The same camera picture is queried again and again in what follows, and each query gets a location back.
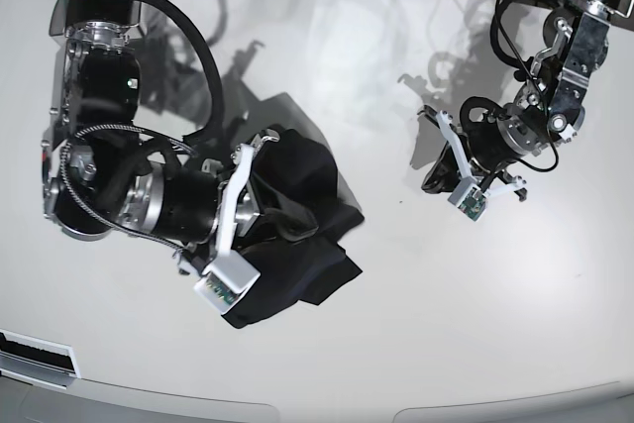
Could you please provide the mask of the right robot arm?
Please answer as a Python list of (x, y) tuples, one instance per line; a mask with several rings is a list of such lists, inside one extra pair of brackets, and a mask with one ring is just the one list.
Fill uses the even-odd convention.
[[(140, 127), (143, 73), (130, 31), (143, 6), (169, 18), (201, 62), (211, 114), (181, 139)], [(215, 59), (169, 0), (57, 0), (50, 35), (61, 44), (59, 92), (42, 137), (44, 214), (72, 238), (119, 231), (176, 251), (208, 243), (219, 227), (219, 176), (193, 166), (221, 138), (225, 109)]]

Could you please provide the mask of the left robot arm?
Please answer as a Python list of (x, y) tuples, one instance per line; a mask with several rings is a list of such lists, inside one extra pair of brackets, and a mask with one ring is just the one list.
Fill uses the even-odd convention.
[(570, 141), (584, 120), (590, 77), (607, 56), (611, 19), (633, 10), (633, 0), (535, 0), (552, 8), (543, 25), (545, 46), (523, 58), (502, 23), (516, 1), (495, 0), (489, 42), (521, 88), (505, 106), (478, 96), (465, 100), (422, 183), (426, 193), (452, 193), (466, 176), (482, 192), (497, 179), (509, 185), (510, 165)]

